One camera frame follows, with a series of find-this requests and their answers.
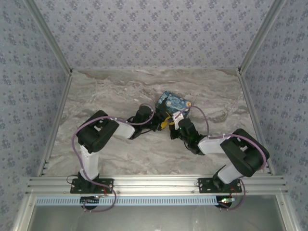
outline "blue object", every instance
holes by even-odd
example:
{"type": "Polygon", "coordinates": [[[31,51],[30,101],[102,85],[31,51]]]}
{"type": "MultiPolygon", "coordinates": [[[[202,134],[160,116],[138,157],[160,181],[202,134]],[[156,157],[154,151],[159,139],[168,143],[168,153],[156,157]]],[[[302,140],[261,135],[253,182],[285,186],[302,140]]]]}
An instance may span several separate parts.
{"type": "Polygon", "coordinates": [[[183,99],[180,96],[177,96],[176,94],[165,91],[162,96],[159,98],[159,100],[156,103],[156,108],[158,110],[165,110],[170,115],[177,111],[183,110],[185,107],[191,106],[192,103],[186,99],[183,99]]]}

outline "black mounting bracket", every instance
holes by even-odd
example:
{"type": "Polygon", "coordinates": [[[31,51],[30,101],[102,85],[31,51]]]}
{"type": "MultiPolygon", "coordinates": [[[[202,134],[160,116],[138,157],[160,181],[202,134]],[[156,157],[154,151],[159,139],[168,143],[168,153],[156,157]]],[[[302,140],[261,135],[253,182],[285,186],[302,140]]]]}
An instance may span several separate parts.
{"type": "MultiPolygon", "coordinates": [[[[85,202],[87,202],[87,204],[98,204],[100,202],[100,199],[96,199],[94,196],[82,196],[79,200],[80,204],[84,204],[85,202]]],[[[95,205],[85,205],[85,208],[87,210],[92,210],[95,209],[97,206],[95,205]]]]}
{"type": "Polygon", "coordinates": [[[241,193],[242,187],[240,180],[234,180],[229,185],[225,185],[222,190],[219,190],[214,185],[213,178],[199,178],[197,186],[199,187],[199,193],[241,193]]]}
{"type": "MultiPolygon", "coordinates": [[[[97,183],[108,185],[109,187],[114,187],[114,179],[112,178],[98,178],[94,180],[97,183]]],[[[71,185],[71,194],[112,194],[112,191],[108,188],[103,188],[101,186],[92,184],[88,181],[89,184],[91,184],[91,187],[85,187],[85,182],[83,179],[73,179],[72,185],[71,185]]]]}

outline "wall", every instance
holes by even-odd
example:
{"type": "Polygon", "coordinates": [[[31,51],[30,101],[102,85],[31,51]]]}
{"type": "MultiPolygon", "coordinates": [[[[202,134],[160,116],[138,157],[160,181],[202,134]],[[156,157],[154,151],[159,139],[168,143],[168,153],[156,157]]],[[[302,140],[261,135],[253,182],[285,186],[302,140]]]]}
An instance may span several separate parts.
{"type": "Polygon", "coordinates": [[[308,230],[308,3],[288,0],[245,78],[277,174],[308,230]]]}
{"type": "Polygon", "coordinates": [[[0,230],[44,152],[66,75],[22,0],[0,1],[0,230]]]}
{"type": "Polygon", "coordinates": [[[272,0],[35,0],[73,68],[238,67],[272,0]]]}

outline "marble surface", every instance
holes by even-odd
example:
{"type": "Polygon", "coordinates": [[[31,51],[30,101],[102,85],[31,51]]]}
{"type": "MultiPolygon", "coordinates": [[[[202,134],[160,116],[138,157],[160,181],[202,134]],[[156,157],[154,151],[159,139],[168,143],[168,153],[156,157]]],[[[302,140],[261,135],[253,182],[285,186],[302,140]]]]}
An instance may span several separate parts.
{"type": "MultiPolygon", "coordinates": [[[[243,128],[255,136],[238,77],[232,70],[74,71],[47,175],[67,176],[79,171],[71,137],[96,111],[102,109],[110,116],[129,118],[135,115],[141,103],[154,105],[166,90],[190,100],[204,111],[210,135],[243,128]]],[[[201,113],[192,109],[189,117],[197,130],[205,134],[201,113]]],[[[132,141],[113,136],[99,153],[99,170],[104,175],[214,174],[229,162],[224,154],[194,155],[183,141],[170,139],[168,128],[132,141]]]]}

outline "purple cable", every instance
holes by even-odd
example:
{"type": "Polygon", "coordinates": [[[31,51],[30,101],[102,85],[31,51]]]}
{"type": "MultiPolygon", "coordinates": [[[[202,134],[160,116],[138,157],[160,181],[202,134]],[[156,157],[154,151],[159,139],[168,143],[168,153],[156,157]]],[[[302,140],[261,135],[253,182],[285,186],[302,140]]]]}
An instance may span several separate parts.
{"type": "Polygon", "coordinates": [[[209,139],[215,140],[215,139],[222,139],[222,138],[225,138],[225,137],[237,137],[237,138],[240,138],[240,139],[250,143],[252,146],[254,146],[260,152],[260,154],[262,156],[263,163],[262,163],[261,167],[259,168],[259,170],[261,170],[261,169],[263,169],[265,167],[266,157],[265,157],[264,152],[262,151],[262,149],[255,142],[251,141],[250,139],[248,139],[248,138],[246,138],[244,136],[236,135],[236,134],[228,134],[228,135],[223,135],[223,136],[209,137],[209,139]]]}
{"type": "Polygon", "coordinates": [[[120,122],[123,122],[123,123],[128,123],[128,124],[131,124],[131,125],[143,125],[143,124],[146,124],[146,123],[148,123],[149,121],[151,121],[151,119],[152,119],[153,116],[154,116],[155,111],[154,111],[154,109],[152,108],[152,106],[150,106],[149,104],[143,103],[143,104],[141,104],[140,106],[142,106],[142,105],[146,105],[146,106],[150,107],[151,111],[153,112],[152,115],[150,116],[150,118],[149,118],[148,120],[146,120],[145,122],[142,122],[142,123],[130,123],[130,122],[127,122],[127,121],[125,121],[125,120],[123,120],[123,119],[119,119],[119,118],[114,117],[114,116],[101,116],[101,117],[95,118],[95,119],[90,120],[90,121],[88,121],[87,123],[81,125],[81,126],[74,132],[73,137],[72,137],[72,148],[73,148],[73,150],[74,150],[74,153],[75,153],[76,156],[78,157],[78,160],[79,160],[79,162],[80,162],[80,166],[81,166],[81,169],[82,169],[82,171],[83,171],[83,174],[85,175],[85,177],[87,178],[87,180],[88,180],[89,182],[91,182],[92,184],[96,184],[96,185],[98,185],[98,186],[108,188],[108,189],[110,189],[110,190],[112,191],[112,193],[115,195],[115,199],[114,199],[113,203],[112,203],[108,208],[106,208],[106,209],[101,209],[101,210],[88,210],[88,209],[85,208],[85,204],[86,204],[86,202],[87,202],[87,201],[85,201],[85,203],[83,204],[83,208],[85,209],[85,211],[87,211],[87,212],[92,212],[92,213],[98,213],[98,212],[105,212],[105,211],[110,210],[110,209],[113,208],[113,207],[115,206],[115,204],[116,204],[116,192],[114,191],[113,188],[109,187],[108,185],[100,184],[100,183],[94,182],[94,181],[92,181],[92,180],[88,177],[86,171],[84,170],[84,165],[83,165],[83,163],[82,163],[81,156],[78,154],[78,151],[76,150],[75,143],[74,143],[75,137],[76,137],[77,133],[78,133],[80,130],[82,130],[84,127],[86,127],[87,125],[89,125],[89,124],[91,124],[91,123],[93,123],[93,122],[95,122],[95,121],[101,120],[101,119],[112,119],[112,120],[120,121],[120,122]]]}
{"type": "Polygon", "coordinates": [[[197,109],[202,113],[202,115],[203,115],[203,117],[204,117],[204,120],[205,120],[205,122],[206,122],[206,129],[207,129],[206,136],[208,137],[208,136],[209,136],[209,133],[210,133],[210,126],[209,126],[209,124],[208,124],[208,120],[207,120],[206,115],[204,114],[204,112],[201,110],[200,107],[193,106],[193,105],[192,105],[192,106],[185,107],[183,110],[180,111],[180,113],[179,113],[176,117],[174,117],[174,119],[178,118],[183,112],[185,112],[185,110],[187,110],[187,109],[189,109],[189,108],[191,108],[191,107],[197,108],[197,109]]]}
{"type": "Polygon", "coordinates": [[[222,208],[223,210],[228,210],[228,211],[229,211],[229,210],[235,210],[235,209],[237,209],[238,207],[240,207],[240,206],[243,204],[243,202],[244,202],[244,200],[245,200],[245,197],[246,197],[246,188],[245,188],[245,185],[244,185],[242,179],[239,179],[239,180],[240,180],[241,184],[243,185],[243,192],[244,192],[243,198],[241,199],[241,201],[239,202],[239,204],[237,204],[236,206],[234,206],[234,207],[232,207],[232,208],[229,208],[228,206],[226,206],[226,205],[223,204],[223,203],[219,203],[220,205],[226,207],[226,208],[222,208]]]}

